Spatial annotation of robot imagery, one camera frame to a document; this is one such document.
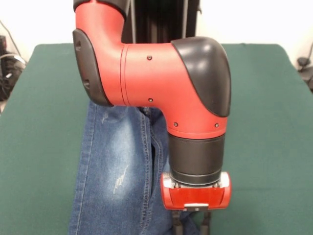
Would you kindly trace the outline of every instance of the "green table surface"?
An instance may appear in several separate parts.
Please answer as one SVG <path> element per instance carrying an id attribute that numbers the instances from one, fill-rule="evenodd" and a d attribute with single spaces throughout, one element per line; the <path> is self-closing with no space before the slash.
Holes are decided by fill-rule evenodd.
<path id="1" fill-rule="evenodd" d="M 313 234 L 313 96 L 278 45 L 224 45 L 232 180 L 212 235 Z M 88 96 L 72 44 L 39 45 L 0 117 L 0 235 L 65 235 Z"/>

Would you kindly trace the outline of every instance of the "blue jeans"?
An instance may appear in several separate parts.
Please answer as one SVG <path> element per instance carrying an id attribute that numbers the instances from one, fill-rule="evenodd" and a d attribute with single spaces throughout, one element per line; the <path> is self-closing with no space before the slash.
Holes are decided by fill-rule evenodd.
<path id="1" fill-rule="evenodd" d="M 69 235 L 172 235 L 160 176 L 169 171 L 166 122 L 156 108 L 90 102 Z M 183 212 L 184 235 L 200 232 Z"/>

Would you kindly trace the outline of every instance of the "black joint cap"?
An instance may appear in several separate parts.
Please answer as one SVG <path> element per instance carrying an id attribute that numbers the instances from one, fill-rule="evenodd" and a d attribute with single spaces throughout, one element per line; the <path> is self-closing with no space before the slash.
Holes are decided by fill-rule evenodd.
<path id="1" fill-rule="evenodd" d="M 225 135 L 192 140 L 169 134 L 169 163 L 174 180 L 194 186 L 212 185 L 221 177 Z"/>
<path id="2" fill-rule="evenodd" d="M 226 52 L 221 44 L 207 37 L 172 41 L 189 78 L 204 106 L 220 117 L 230 111 L 231 81 Z"/>
<path id="3" fill-rule="evenodd" d="M 74 0 L 74 11 L 76 8 L 85 2 L 89 2 L 90 0 Z M 127 18 L 129 6 L 130 6 L 130 0 L 97 0 L 98 2 L 106 3 L 115 9 L 117 9 L 124 17 L 124 19 Z"/>
<path id="4" fill-rule="evenodd" d="M 74 11 L 76 11 L 76 8 L 85 2 L 89 2 L 90 0 L 74 0 Z"/>
<path id="5" fill-rule="evenodd" d="M 89 98 L 98 105 L 112 106 L 104 93 L 96 56 L 88 36 L 76 29 L 73 31 L 73 39 L 78 70 Z"/>

